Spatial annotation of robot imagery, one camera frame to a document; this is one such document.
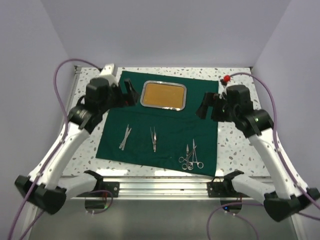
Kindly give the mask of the steel scalpel handle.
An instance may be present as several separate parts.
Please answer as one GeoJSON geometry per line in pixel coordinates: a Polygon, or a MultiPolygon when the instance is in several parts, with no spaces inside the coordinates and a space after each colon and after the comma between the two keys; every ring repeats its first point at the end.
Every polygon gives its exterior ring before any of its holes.
{"type": "Polygon", "coordinates": [[[129,128],[129,126],[127,125],[127,128],[125,130],[125,134],[124,134],[124,138],[122,140],[122,142],[120,143],[119,145],[119,149],[121,149],[122,151],[125,149],[125,146],[126,146],[126,142],[127,142],[127,139],[131,133],[131,128],[129,128]]]}
{"type": "Polygon", "coordinates": [[[123,138],[123,140],[122,140],[122,142],[121,142],[121,144],[120,144],[120,146],[119,146],[119,148],[120,148],[122,151],[125,149],[125,145],[126,145],[126,142],[127,142],[127,138],[128,138],[128,135],[125,134],[125,135],[124,135],[124,138],[123,138]]]}
{"type": "Polygon", "coordinates": [[[127,128],[125,130],[125,135],[124,135],[124,139],[122,141],[122,147],[121,147],[121,150],[123,151],[125,149],[125,145],[126,145],[126,142],[127,142],[127,138],[130,134],[130,128],[129,128],[129,125],[127,125],[127,128]]]}

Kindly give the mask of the steel forceps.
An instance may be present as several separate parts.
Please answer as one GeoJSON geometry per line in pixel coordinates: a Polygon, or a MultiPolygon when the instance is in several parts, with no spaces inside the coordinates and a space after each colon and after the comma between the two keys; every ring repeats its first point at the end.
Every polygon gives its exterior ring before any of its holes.
{"type": "Polygon", "coordinates": [[[151,135],[151,141],[152,141],[152,149],[153,152],[156,152],[156,142],[157,142],[157,137],[156,137],[156,132],[155,132],[155,128],[150,128],[150,135],[151,135]]]}
{"type": "Polygon", "coordinates": [[[155,127],[153,128],[153,152],[155,153],[157,150],[157,134],[155,127]]]}

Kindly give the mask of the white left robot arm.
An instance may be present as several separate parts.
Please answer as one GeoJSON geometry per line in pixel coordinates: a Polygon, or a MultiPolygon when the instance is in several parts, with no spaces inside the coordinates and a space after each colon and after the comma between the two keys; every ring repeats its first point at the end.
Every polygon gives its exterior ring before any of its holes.
{"type": "Polygon", "coordinates": [[[124,80],[126,92],[120,85],[103,77],[95,77],[86,85],[85,94],[70,109],[66,124],[44,159],[27,175],[19,175],[15,186],[24,199],[54,215],[66,200],[90,193],[105,192],[103,177],[86,170],[79,176],[60,184],[62,173],[81,144],[91,135],[110,109],[135,106],[140,99],[130,79],[124,80]]]}

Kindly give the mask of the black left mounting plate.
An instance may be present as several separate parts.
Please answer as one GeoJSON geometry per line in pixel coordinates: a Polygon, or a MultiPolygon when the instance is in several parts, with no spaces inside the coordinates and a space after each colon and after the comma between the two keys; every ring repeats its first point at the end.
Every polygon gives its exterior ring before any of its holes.
{"type": "Polygon", "coordinates": [[[101,181],[97,186],[90,192],[84,192],[79,195],[79,197],[110,197],[111,194],[113,198],[119,196],[120,183],[117,181],[101,181]]]}

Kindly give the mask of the steel surgical scissors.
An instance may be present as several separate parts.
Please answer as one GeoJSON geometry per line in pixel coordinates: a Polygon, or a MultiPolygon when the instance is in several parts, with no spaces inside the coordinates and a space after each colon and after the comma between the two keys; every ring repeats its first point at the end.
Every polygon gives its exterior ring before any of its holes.
{"type": "Polygon", "coordinates": [[[181,156],[178,159],[178,162],[181,163],[182,170],[193,170],[193,163],[190,161],[190,158],[193,154],[193,151],[189,149],[189,145],[186,145],[186,154],[185,156],[181,156]]]}

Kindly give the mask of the black mounting plate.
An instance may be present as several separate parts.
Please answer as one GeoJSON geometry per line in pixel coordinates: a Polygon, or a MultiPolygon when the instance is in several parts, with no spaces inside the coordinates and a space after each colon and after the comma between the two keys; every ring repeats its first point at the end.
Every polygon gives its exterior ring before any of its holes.
{"type": "Polygon", "coordinates": [[[225,188],[223,182],[223,178],[214,177],[206,183],[206,190],[209,198],[228,198],[232,196],[232,194],[225,188]]]}
{"type": "Polygon", "coordinates": [[[120,183],[117,181],[101,181],[97,186],[90,192],[84,192],[79,195],[79,197],[110,197],[111,194],[113,198],[119,196],[120,183]]]}

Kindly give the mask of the steel instrument tray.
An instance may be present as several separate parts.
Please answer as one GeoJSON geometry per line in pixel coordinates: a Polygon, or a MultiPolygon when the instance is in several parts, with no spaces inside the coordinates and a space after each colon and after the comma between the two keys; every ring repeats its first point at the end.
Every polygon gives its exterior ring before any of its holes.
{"type": "Polygon", "coordinates": [[[186,98],[187,98],[187,88],[185,85],[183,84],[179,84],[179,83],[173,83],[173,82],[164,82],[164,81],[156,81],[156,80],[148,80],[144,83],[143,88],[142,88],[142,93],[141,93],[141,97],[140,97],[140,104],[143,107],[148,107],[148,108],[156,108],[156,109],[164,109],[164,110],[172,110],[172,111],[182,111],[185,106],[186,106],[186,98]],[[184,101],[183,101],[183,106],[181,108],[174,108],[174,107],[161,107],[161,106],[155,106],[155,105],[146,105],[143,104],[143,96],[145,94],[145,88],[146,85],[148,83],[156,83],[156,84],[165,84],[165,85],[174,85],[174,86],[181,86],[184,88],[184,101]]]}

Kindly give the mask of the yellow tray liner mat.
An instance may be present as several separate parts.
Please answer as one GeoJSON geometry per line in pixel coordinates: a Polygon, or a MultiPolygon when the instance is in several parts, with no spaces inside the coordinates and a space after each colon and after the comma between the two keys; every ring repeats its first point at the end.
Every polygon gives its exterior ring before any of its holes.
{"type": "Polygon", "coordinates": [[[184,104],[185,89],[182,86],[148,83],[142,103],[158,107],[181,108],[184,104]]]}

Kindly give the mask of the dark green surgical cloth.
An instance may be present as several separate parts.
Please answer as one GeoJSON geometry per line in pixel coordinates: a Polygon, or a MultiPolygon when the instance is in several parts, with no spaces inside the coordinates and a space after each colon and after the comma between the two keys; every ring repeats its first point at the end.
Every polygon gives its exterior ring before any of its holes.
{"type": "Polygon", "coordinates": [[[218,124],[209,117],[196,116],[204,94],[218,92],[219,84],[212,80],[190,79],[165,75],[123,71],[120,85],[130,79],[134,89],[142,93],[146,81],[162,81],[185,85],[185,108],[181,111],[144,107],[140,103],[131,107],[112,108],[105,120],[96,158],[142,166],[181,171],[179,158],[186,147],[196,145],[196,154],[204,167],[195,167],[192,174],[213,177],[217,168],[218,124]],[[124,150],[119,149],[127,125],[131,132],[124,150]],[[156,152],[153,151],[151,131],[156,131],[156,152]]]}

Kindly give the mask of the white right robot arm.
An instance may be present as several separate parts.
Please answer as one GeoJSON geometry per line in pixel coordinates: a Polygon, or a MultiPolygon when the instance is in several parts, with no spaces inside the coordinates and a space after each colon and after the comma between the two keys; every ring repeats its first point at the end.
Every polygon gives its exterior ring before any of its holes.
{"type": "Polygon", "coordinates": [[[234,123],[249,140],[273,182],[268,185],[235,170],[223,177],[218,190],[227,196],[239,193],[256,200],[276,222],[299,213],[319,200],[319,190],[309,187],[291,163],[268,112],[254,109],[250,90],[245,85],[228,86],[222,94],[206,92],[196,115],[205,119],[209,107],[212,108],[211,120],[234,123]]]}

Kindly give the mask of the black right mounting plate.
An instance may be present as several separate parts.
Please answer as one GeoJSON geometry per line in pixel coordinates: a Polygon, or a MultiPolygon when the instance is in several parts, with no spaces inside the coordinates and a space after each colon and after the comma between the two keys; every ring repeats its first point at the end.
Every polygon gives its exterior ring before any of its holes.
{"type": "Polygon", "coordinates": [[[232,196],[232,194],[225,188],[223,182],[223,178],[214,177],[206,183],[206,190],[209,198],[228,198],[232,196]]]}

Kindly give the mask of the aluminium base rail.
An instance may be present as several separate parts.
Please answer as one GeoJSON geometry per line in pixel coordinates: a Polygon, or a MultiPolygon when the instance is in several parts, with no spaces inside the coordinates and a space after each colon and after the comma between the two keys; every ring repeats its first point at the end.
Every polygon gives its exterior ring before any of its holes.
{"type": "MultiPolygon", "coordinates": [[[[105,177],[102,182],[119,182],[120,190],[118,199],[207,199],[207,182],[213,177],[105,177]]],[[[243,193],[229,191],[231,197],[216,198],[245,198],[243,193]]]]}

